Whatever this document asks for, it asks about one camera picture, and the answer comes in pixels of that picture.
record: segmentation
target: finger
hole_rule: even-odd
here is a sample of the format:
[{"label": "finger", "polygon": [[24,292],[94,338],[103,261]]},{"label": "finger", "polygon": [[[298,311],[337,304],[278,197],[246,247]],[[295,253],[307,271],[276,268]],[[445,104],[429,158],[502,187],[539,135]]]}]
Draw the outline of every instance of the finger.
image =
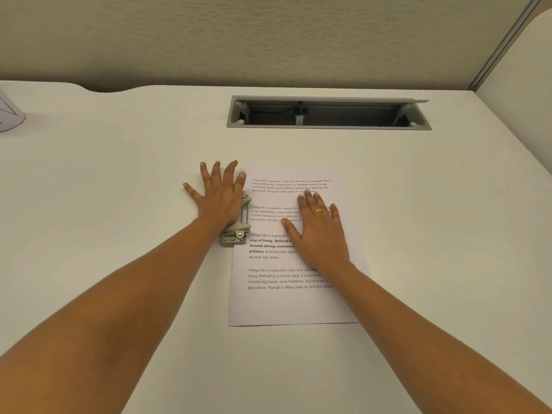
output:
[{"label": "finger", "polygon": [[244,185],[245,185],[245,171],[240,171],[238,174],[238,177],[236,177],[236,181],[234,182],[234,193],[237,195],[242,195],[244,191]]},{"label": "finger", "polygon": [[313,211],[310,210],[310,208],[307,205],[307,201],[303,197],[303,195],[299,195],[297,198],[297,203],[299,205],[299,212],[301,214],[301,218],[303,218],[303,221],[308,221],[313,217]]},{"label": "finger", "polygon": [[301,234],[299,233],[299,231],[297,231],[297,228],[295,228],[293,222],[291,222],[289,219],[283,218],[281,220],[281,224],[284,226],[285,232],[289,239],[292,241],[292,244],[296,246],[299,241],[301,241]]},{"label": "finger", "polygon": [[321,208],[324,211],[324,214],[329,216],[328,207],[326,206],[326,204],[322,200],[322,196],[320,196],[320,194],[318,194],[318,193],[315,193],[313,196],[314,196],[314,200],[316,201],[316,204],[318,205],[318,207]]},{"label": "finger", "polygon": [[335,204],[335,203],[332,203],[332,204],[329,206],[329,209],[332,211],[332,219],[333,219],[335,222],[341,223],[340,212],[337,210],[336,204]]},{"label": "finger", "polygon": [[205,186],[205,189],[207,189],[207,187],[211,187],[211,175],[209,174],[207,165],[204,162],[199,164],[199,170],[202,174],[203,186]]},{"label": "finger", "polygon": [[224,176],[223,176],[223,184],[232,187],[234,183],[234,171],[236,170],[236,166],[238,165],[238,161],[234,160],[224,170]]},{"label": "finger", "polygon": [[184,189],[191,196],[191,198],[194,200],[194,202],[198,203],[201,200],[201,198],[203,197],[193,187],[191,187],[188,183],[184,183],[183,186],[184,186]]},{"label": "finger", "polygon": [[220,178],[220,161],[217,161],[211,171],[211,186],[219,186],[222,182]]},{"label": "finger", "polygon": [[310,190],[305,190],[305,200],[307,201],[308,207],[311,212],[314,212],[318,209],[318,203],[314,200],[313,194],[310,193]]}]

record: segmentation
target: desk surface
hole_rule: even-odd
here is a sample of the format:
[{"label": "desk surface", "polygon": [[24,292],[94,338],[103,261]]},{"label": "desk surface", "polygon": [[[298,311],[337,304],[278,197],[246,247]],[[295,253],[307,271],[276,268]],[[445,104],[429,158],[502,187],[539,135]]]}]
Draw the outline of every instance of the desk surface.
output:
[{"label": "desk surface", "polygon": [[[200,161],[330,163],[371,276],[552,405],[552,177],[474,93],[0,87],[28,114],[0,134],[0,353],[190,222]],[[433,130],[230,129],[232,95],[429,99]],[[418,412],[359,325],[227,327],[231,261],[212,247],[125,413]]]}]

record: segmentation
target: paragraph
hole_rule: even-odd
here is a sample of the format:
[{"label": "paragraph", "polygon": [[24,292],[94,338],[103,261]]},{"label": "paragraph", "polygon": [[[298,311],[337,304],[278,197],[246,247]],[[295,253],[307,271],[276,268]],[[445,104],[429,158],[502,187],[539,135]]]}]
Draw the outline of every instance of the paragraph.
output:
[{"label": "paragraph", "polygon": [[252,179],[251,191],[263,191],[266,193],[303,193],[309,189],[312,191],[326,190],[332,180],[264,180]]},{"label": "paragraph", "polygon": [[287,218],[291,222],[301,220],[299,209],[296,206],[293,208],[286,208],[283,206],[250,205],[249,212],[250,221],[280,222],[282,218]]},{"label": "paragraph", "polygon": [[249,269],[248,290],[332,289],[314,269]]},{"label": "paragraph", "polygon": [[293,254],[297,251],[286,234],[251,233],[247,241],[249,258],[279,259],[278,254]]}]

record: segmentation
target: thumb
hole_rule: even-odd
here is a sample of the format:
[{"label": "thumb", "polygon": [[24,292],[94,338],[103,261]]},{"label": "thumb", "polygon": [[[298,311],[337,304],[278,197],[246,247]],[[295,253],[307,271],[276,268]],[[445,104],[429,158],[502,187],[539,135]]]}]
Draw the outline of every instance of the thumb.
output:
[{"label": "thumb", "polygon": [[289,219],[283,218],[281,220],[281,224],[284,226],[285,232],[289,239],[292,241],[293,245],[296,246],[299,241],[301,241],[301,234],[297,231],[297,228],[295,228],[293,222],[291,222]]}]

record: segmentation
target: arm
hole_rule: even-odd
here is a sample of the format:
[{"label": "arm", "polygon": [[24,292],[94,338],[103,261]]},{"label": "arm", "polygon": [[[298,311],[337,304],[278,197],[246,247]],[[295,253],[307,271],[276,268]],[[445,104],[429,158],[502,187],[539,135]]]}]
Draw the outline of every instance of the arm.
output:
[{"label": "arm", "polygon": [[[339,212],[299,196],[302,236],[282,220],[306,264],[341,294],[424,414],[551,414],[541,400],[483,356],[414,312],[349,261]],[[324,212],[313,211],[317,208]]]},{"label": "arm", "polygon": [[190,225],[39,324],[0,358],[0,414],[120,413],[175,319],[207,251],[241,210],[237,162],[201,173]]}]

